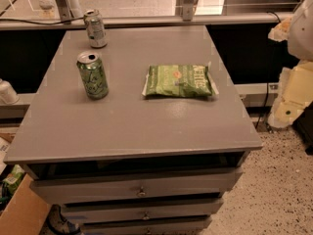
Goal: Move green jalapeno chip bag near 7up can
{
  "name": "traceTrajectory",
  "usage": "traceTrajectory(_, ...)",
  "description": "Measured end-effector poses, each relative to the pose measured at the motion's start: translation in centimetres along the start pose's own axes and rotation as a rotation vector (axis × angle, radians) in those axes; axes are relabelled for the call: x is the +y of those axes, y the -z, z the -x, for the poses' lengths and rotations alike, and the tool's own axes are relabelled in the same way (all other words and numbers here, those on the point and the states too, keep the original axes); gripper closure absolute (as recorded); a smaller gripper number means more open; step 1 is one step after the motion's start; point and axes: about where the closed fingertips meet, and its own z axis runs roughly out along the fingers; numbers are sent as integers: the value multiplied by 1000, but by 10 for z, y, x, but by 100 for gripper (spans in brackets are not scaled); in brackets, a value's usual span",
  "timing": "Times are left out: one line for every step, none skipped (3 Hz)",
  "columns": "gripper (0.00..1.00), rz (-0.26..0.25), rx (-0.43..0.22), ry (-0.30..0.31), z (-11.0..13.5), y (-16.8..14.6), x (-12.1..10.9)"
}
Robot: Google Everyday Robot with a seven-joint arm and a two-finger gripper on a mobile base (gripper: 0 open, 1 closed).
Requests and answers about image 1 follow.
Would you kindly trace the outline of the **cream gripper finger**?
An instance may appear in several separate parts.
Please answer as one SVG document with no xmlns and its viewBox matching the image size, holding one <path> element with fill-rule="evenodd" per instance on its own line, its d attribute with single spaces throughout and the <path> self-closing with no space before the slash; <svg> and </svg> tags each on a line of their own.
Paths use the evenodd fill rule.
<svg viewBox="0 0 313 235">
<path fill-rule="evenodd" d="M 289 38 L 290 27 L 291 17 L 284 19 L 273 27 L 268 34 L 268 38 L 277 42 L 285 41 Z"/>
<path fill-rule="evenodd" d="M 274 128 L 292 125 L 313 102 L 313 63 L 300 61 L 293 69 L 283 68 L 278 96 L 267 122 Z"/>
</svg>

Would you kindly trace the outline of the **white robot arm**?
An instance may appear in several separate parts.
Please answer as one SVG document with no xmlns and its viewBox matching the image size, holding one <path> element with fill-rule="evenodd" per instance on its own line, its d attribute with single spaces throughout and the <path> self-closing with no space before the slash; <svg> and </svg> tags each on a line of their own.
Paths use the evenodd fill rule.
<svg viewBox="0 0 313 235">
<path fill-rule="evenodd" d="M 304 0 L 291 18 L 270 30 L 268 38 L 286 40 L 288 52 L 299 59 L 292 69 L 282 69 L 278 97 L 268 117 L 270 126 L 285 128 L 313 102 L 313 0 Z"/>
</svg>

